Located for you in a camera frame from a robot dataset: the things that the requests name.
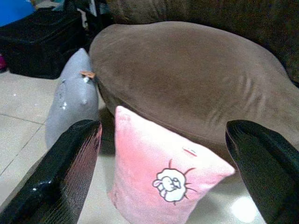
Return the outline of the pink pillow with sheep print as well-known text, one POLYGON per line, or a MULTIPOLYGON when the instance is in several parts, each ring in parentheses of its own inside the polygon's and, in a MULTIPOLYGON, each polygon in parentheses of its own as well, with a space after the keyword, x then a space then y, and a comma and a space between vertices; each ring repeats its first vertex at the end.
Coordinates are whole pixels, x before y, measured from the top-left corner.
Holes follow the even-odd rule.
POLYGON ((185 224, 197 202, 235 169, 210 149, 115 110, 115 172, 110 199, 130 224, 185 224))

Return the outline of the grey pillow with tag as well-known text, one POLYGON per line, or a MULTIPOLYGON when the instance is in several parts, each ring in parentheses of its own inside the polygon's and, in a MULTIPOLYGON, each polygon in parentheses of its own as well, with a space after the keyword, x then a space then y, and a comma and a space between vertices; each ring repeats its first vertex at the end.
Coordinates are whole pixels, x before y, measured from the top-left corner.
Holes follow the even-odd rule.
POLYGON ((46 146, 50 149, 74 123, 98 120, 99 97, 91 61, 84 48, 76 51, 64 66, 45 124, 46 146))

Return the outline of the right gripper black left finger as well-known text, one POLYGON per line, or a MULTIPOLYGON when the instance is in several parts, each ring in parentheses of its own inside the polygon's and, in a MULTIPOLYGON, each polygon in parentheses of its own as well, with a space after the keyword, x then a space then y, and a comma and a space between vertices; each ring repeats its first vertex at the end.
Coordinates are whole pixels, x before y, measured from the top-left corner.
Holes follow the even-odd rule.
POLYGON ((0 224, 77 224, 96 165, 102 125, 73 124, 0 206, 0 224))

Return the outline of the brown round plush chair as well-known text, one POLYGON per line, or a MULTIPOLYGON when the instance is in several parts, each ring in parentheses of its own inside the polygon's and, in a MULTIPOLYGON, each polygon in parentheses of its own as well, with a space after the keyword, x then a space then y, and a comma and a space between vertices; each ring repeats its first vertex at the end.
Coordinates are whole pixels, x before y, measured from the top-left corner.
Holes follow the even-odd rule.
POLYGON ((299 0, 106 0, 113 24, 89 55, 119 105, 232 159, 230 120, 299 150, 299 0))

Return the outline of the large black bag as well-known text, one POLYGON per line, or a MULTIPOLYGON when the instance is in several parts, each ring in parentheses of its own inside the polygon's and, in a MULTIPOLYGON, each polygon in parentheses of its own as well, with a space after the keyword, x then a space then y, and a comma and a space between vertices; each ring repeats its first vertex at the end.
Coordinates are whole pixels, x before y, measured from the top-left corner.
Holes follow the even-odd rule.
POLYGON ((0 27, 0 53, 13 74, 56 79, 84 44, 79 11, 38 10, 0 27))

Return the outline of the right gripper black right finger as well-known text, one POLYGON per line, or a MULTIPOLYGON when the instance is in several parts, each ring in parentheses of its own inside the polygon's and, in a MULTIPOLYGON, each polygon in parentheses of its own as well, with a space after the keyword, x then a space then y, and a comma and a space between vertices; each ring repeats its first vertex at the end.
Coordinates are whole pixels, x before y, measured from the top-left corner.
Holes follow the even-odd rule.
POLYGON ((267 224, 299 224, 299 151, 249 120, 226 124, 228 151, 267 224))

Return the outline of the blue plastic container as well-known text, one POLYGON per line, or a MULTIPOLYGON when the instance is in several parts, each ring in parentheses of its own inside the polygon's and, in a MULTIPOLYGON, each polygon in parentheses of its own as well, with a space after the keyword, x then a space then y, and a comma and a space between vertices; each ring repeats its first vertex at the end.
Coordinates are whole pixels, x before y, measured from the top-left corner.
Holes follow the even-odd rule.
POLYGON ((0 27, 24 18, 34 10, 30 0, 0 0, 0 27))

